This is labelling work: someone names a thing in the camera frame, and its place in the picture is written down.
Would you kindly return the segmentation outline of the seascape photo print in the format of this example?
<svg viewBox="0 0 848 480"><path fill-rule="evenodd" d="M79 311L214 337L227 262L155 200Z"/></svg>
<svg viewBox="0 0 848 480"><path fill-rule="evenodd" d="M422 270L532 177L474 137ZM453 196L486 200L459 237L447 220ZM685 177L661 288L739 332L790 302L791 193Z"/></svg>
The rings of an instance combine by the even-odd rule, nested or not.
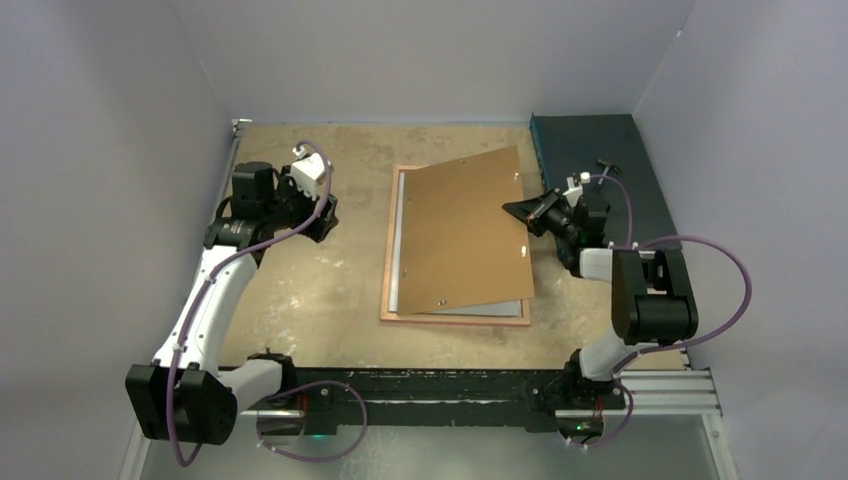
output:
<svg viewBox="0 0 848 480"><path fill-rule="evenodd" d="M405 175L403 177L403 193L405 186ZM398 313L398 293L399 293L399 278L400 278L400 258L399 258L399 275L398 275L398 284L397 291L392 292L392 300L391 306L396 308L396 312ZM518 305L517 302L519 300L500 302L500 303L490 303L490 304L482 304L482 305L472 305L458 308L445 308L444 306L438 307L436 310L427 311L424 313L446 313L446 314L459 314L459 313L468 313L472 315L498 315L498 316L517 316L518 315Z"/></svg>

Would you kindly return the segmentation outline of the pink picture frame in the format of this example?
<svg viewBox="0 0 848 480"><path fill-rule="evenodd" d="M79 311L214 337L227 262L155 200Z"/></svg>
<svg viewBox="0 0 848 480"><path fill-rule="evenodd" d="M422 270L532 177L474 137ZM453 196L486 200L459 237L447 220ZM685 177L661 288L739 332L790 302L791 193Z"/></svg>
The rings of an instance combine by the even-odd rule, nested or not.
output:
<svg viewBox="0 0 848 480"><path fill-rule="evenodd" d="M407 172L420 169L414 165L396 165L393 172L391 202L389 208L388 237L386 243L385 268L380 300L380 321L390 324L427 326L470 326L527 328L531 325L530 305L527 299L519 300L517 316L472 315L468 313L424 313L399 315L391 306L392 292L396 292L399 275L401 247L402 210L400 197L403 193L403 177Z"/></svg>

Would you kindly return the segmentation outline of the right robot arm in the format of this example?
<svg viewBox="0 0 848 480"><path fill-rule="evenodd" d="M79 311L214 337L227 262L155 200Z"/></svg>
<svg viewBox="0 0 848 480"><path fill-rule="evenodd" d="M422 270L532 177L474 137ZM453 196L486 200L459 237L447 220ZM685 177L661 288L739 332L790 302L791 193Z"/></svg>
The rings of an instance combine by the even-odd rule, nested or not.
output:
<svg viewBox="0 0 848 480"><path fill-rule="evenodd" d="M679 250L616 248L605 239L609 203L597 193L569 197L559 189L503 204L529 233L562 243L562 265L574 277L611 287L610 329L576 350L563 369L561 392L576 407L610 390L621 362L642 347L693 338L699 316Z"/></svg>

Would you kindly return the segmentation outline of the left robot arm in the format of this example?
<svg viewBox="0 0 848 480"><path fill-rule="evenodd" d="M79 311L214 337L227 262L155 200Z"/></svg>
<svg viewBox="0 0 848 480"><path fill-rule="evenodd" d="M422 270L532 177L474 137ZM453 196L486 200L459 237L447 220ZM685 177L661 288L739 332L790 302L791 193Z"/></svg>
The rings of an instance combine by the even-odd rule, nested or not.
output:
<svg viewBox="0 0 848 480"><path fill-rule="evenodd" d="M322 242L337 225L327 182L332 166L307 154L276 168L235 166L231 193L204 239L199 272L170 335L147 364L130 367L125 388L142 434L150 440L221 445L239 413L264 400L284 409L297 399L290 356L258 353L231 371L219 356L246 287L273 238L303 235Z"/></svg>

